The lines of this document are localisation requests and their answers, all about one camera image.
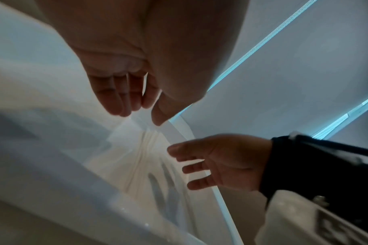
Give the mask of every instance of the sleeve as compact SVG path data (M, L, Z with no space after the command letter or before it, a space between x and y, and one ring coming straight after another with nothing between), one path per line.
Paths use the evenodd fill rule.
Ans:
M327 209L368 232L368 165L354 165L288 137L274 138L260 192L268 200L277 190L309 200L324 196Z

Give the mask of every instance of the gray ceiling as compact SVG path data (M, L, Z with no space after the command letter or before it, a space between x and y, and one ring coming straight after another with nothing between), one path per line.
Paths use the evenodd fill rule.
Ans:
M303 4L252 1L230 64ZM313 134L367 98L368 0L317 0L182 117L196 137Z

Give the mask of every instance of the human hand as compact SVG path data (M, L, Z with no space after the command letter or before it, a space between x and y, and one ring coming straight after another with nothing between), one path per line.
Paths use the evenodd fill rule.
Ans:
M184 162L203 161L183 167L185 174L210 170L211 175L188 183L190 190L211 186L259 190L265 165L272 150L271 140L249 135L220 134L168 147L168 153Z
M200 100L234 47L248 0L35 0L111 114L161 125ZM144 75L146 90L142 94Z

